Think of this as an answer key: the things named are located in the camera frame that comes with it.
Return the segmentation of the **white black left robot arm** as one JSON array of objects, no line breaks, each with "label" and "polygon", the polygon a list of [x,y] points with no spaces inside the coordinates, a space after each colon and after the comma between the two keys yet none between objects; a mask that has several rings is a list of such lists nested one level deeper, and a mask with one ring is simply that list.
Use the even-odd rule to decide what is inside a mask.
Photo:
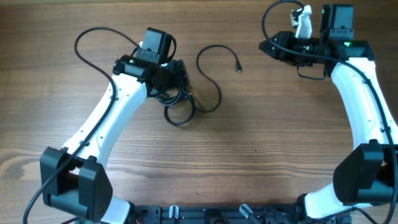
[{"label": "white black left robot arm", "polygon": [[106,166],[123,129],[146,99],[164,108],[190,97],[182,61],[175,60],[175,38],[148,28],[141,44],[123,55],[106,75],[107,92],[83,126],[60,148],[40,158],[42,185],[37,192],[48,207],[80,223],[141,223],[142,212],[114,195]]}]

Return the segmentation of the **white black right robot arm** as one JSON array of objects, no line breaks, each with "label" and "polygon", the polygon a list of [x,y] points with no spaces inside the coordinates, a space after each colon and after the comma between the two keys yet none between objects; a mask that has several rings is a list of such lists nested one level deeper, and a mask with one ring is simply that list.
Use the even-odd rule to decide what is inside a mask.
[{"label": "white black right robot arm", "polygon": [[275,214],[292,223],[346,223],[351,212],[386,204],[389,223],[397,204],[397,125],[378,84],[373,51],[354,38],[353,5],[324,5],[319,37],[312,36],[311,13],[299,5],[290,15],[293,30],[267,35],[259,49],[296,68],[324,66],[323,77],[331,78],[343,100],[353,151],[330,184]]}]

